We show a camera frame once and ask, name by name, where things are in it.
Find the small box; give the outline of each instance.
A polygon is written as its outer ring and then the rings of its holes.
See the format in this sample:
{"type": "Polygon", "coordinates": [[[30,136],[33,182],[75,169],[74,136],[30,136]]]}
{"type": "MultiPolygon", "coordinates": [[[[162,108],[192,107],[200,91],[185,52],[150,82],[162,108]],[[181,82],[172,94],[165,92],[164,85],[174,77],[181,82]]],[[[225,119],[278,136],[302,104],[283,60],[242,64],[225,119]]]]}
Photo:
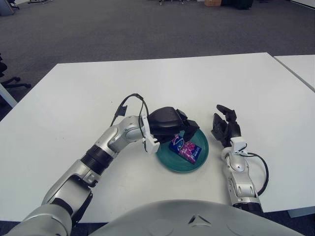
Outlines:
{"type": "Polygon", "coordinates": [[[221,6],[221,0],[205,0],[206,6],[221,6]]]}
{"type": "Polygon", "coordinates": [[[201,147],[190,141],[185,142],[183,137],[178,134],[169,143],[169,148],[192,164],[196,163],[201,152],[201,147]]]}

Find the silver robot arm segment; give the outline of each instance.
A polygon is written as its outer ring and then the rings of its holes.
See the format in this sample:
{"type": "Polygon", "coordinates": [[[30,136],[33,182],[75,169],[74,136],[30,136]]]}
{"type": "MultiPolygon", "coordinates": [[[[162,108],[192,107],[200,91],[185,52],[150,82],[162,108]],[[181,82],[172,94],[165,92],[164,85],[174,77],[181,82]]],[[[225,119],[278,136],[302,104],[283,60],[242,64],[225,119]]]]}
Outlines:
{"type": "Polygon", "coordinates": [[[231,204],[242,208],[248,203],[255,203],[259,205],[257,205],[259,209],[260,200],[250,178],[249,166],[245,157],[241,155],[247,154],[245,139],[243,137],[231,138],[231,143],[232,147],[224,148],[221,153],[221,158],[225,162],[223,172],[227,179],[231,204]]]}
{"type": "Polygon", "coordinates": [[[109,127],[86,155],[50,188],[42,205],[55,204],[65,208],[73,224],[76,224],[92,199],[90,188],[96,186],[103,171],[121,150],[140,139],[142,134],[136,116],[126,117],[119,124],[109,127]]]}

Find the black robotic palm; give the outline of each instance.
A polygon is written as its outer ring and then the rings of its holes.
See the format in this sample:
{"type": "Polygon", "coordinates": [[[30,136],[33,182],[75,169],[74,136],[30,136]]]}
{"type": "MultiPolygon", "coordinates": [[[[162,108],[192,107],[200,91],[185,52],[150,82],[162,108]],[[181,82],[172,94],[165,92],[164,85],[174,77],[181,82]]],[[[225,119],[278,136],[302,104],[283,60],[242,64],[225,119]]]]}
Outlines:
{"type": "Polygon", "coordinates": [[[225,115],[225,119],[228,123],[215,113],[211,133],[225,148],[230,147],[231,138],[241,136],[241,128],[236,122],[236,113],[234,110],[222,105],[217,105],[217,109],[225,115]]]}
{"type": "Polygon", "coordinates": [[[189,141],[199,129],[184,112],[173,107],[163,107],[148,116],[150,132],[161,144],[171,141],[175,134],[184,130],[184,140],[189,141]]]}

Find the office chair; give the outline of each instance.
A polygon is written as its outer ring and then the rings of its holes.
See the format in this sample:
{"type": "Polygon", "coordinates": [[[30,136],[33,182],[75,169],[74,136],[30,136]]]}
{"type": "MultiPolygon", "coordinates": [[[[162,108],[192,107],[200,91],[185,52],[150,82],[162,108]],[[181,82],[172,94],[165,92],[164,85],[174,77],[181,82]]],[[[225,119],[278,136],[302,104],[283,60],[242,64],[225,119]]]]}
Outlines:
{"type": "Polygon", "coordinates": [[[7,0],[7,1],[11,5],[12,8],[18,8],[20,10],[20,8],[15,4],[15,0],[7,0]]]}
{"type": "MultiPolygon", "coordinates": [[[[0,56],[0,77],[4,76],[4,74],[2,72],[4,72],[8,68],[6,66],[6,64],[2,63],[1,61],[2,61],[2,57],[0,56]]],[[[9,83],[11,83],[12,81],[20,81],[20,80],[21,80],[20,77],[15,77],[14,76],[14,77],[12,77],[9,80],[1,82],[1,84],[5,88],[15,88],[15,87],[21,87],[21,86],[24,86],[26,88],[30,88],[31,87],[30,84],[13,84],[13,85],[9,85],[9,83]]]]}

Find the cardboard box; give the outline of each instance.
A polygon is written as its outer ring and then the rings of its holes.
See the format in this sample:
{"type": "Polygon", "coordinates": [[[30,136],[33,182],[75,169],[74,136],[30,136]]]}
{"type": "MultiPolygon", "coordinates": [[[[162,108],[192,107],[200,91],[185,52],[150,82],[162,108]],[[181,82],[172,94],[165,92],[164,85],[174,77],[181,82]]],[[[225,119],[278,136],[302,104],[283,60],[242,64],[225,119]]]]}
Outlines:
{"type": "Polygon", "coordinates": [[[221,6],[221,0],[205,0],[206,6],[221,6]]]}

